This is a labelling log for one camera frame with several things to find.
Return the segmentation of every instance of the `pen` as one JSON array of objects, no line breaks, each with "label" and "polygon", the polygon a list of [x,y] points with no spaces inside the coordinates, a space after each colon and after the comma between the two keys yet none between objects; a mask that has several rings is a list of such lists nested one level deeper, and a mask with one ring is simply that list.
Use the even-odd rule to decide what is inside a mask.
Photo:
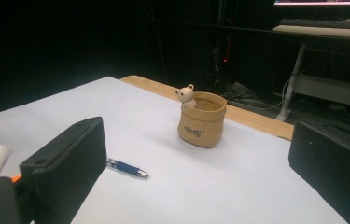
[{"label": "pen", "polygon": [[128,173],[130,175],[136,175],[140,177],[148,177],[148,173],[142,171],[141,169],[131,166],[127,163],[124,163],[122,161],[116,161],[110,158],[107,158],[107,161],[105,163],[107,167],[112,167],[114,169],[120,170],[122,172]]}]

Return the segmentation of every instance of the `desk leg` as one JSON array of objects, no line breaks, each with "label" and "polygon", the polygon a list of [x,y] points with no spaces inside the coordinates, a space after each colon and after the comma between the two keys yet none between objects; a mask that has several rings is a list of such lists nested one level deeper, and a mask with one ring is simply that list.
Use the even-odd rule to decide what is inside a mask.
[{"label": "desk leg", "polygon": [[288,109],[288,105],[290,104],[291,101],[291,96],[293,94],[294,90],[294,85],[297,81],[297,76],[300,72],[300,66],[302,63],[302,58],[303,58],[303,53],[305,52],[306,49],[306,44],[301,44],[299,54],[297,57],[297,61],[294,65],[293,72],[291,73],[291,78],[290,81],[288,82],[287,90],[286,90],[286,95],[285,95],[285,101],[282,104],[282,109],[280,110],[279,115],[276,117],[278,120],[285,121],[290,114],[290,110]]}]

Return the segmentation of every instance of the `ballpoint pen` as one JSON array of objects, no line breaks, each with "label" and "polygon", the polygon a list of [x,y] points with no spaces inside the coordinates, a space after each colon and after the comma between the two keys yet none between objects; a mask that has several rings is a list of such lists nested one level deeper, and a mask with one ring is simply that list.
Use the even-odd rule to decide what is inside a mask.
[{"label": "ballpoint pen", "polygon": [[114,169],[120,170],[130,175],[136,175],[140,177],[148,177],[148,173],[142,171],[141,169],[131,166],[122,161],[116,161],[110,158],[107,158],[106,163],[107,167],[112,167]]}]

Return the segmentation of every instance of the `beige cup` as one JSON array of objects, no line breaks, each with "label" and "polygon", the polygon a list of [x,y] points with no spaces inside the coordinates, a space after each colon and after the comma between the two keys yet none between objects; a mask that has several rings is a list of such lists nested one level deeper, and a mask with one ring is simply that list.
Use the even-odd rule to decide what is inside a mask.
[{"label": "beige cup", "polygon": [[213,93],[194,92],[196,106],[181,109],[177,127],[181,139],[198,147],[213,147],[223,133],[227,101]]}]

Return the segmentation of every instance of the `white table surface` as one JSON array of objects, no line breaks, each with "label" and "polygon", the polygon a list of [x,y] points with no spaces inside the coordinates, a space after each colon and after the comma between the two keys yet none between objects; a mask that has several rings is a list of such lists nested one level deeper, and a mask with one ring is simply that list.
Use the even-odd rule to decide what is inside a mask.
[{"label": "white table surface", "polygon": [[345,223],[289,166],[290,143],[225,119],[214,148],[177,135],[180,103],[106,77],[0,113],[12,149],[0,175],[75,122],[101,116],[107,155],[150,174],[105,169],[73,223]]}]

